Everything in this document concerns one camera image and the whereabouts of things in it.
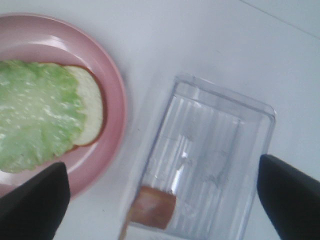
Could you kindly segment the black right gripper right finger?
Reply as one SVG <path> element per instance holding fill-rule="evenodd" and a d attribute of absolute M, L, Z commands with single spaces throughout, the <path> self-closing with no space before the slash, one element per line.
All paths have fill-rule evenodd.
<path fill-rule="evenodd" d="M 320 183 L 281 159 L 263 154 L 257 193 L 282 240 L 320 238 Z"/>

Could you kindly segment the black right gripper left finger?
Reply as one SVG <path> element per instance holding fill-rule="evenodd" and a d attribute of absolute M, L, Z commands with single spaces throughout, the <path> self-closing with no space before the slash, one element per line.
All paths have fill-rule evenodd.
<path fill-rule="evenodd" d="M 0 199 L 2 240 L 52 240 L 71 199 L 66 165 L 53 163 Z"/>

